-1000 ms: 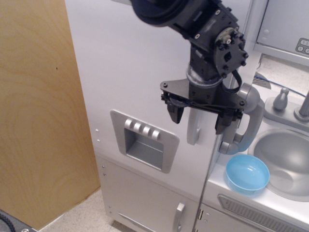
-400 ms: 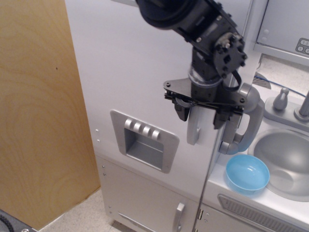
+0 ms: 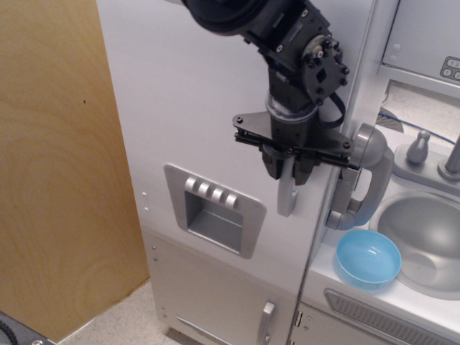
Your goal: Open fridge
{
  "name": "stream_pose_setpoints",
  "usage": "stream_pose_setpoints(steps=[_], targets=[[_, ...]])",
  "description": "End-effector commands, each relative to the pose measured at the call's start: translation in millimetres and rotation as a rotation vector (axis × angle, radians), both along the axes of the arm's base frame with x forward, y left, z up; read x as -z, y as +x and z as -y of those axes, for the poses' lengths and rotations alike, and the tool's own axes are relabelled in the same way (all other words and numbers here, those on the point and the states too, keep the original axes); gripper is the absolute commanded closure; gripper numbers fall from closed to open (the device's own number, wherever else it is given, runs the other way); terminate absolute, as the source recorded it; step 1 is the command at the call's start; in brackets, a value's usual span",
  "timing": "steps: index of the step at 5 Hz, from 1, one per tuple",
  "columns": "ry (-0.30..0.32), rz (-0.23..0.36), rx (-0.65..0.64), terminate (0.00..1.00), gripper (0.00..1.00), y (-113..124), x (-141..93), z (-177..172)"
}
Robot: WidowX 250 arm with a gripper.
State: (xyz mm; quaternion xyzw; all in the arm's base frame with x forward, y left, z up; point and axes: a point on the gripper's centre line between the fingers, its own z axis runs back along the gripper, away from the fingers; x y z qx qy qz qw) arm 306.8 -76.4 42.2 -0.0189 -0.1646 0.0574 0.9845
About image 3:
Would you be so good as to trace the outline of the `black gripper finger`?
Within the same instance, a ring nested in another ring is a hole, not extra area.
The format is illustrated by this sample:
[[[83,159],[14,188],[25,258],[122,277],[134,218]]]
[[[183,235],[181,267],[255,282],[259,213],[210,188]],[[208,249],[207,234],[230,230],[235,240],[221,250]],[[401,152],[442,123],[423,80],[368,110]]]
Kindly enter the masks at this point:
[[[275,149],[268,144],[262,144],[259,148],[262,153],[262,161],[270,177],[279,180],[286,156],[284,152]]]
[[[299,151],[295,153],[293,177],[296,185],[305,185],[313,168],[320,165],[321,159],[316,152]]]

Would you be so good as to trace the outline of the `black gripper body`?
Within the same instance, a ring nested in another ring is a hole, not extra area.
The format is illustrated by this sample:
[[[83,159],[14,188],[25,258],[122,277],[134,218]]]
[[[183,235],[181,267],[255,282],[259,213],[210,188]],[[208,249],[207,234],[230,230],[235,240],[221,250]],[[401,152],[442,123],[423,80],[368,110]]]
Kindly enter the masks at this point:
[[[268,144],[284,152],[286,159],[299,151],[316,152],[321,163],[346,166],[354,150],[354,141],[335,129],[325,128],[316,115],[298,121],[286,121],[268,111],[239,114],[233,119],[235,140],[258,149]]]

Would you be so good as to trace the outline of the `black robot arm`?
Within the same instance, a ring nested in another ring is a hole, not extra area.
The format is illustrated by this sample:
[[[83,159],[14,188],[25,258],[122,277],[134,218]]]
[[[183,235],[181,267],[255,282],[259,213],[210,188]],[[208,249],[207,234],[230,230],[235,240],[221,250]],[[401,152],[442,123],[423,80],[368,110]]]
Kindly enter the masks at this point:
[[[321,163],[346,167],[352,140],[337,134],[342,118],[325,121],[319,109],[330,100],[345,114],[338,88],[349,69],[332,37],[329,23],[309,1],[186,1],[192,18],[217,35],[239,35],[257,47],[268,67],[266,111],[233,119],[238,142],[262,153],[269,175],[288,175],[296,185],[307,182]]]

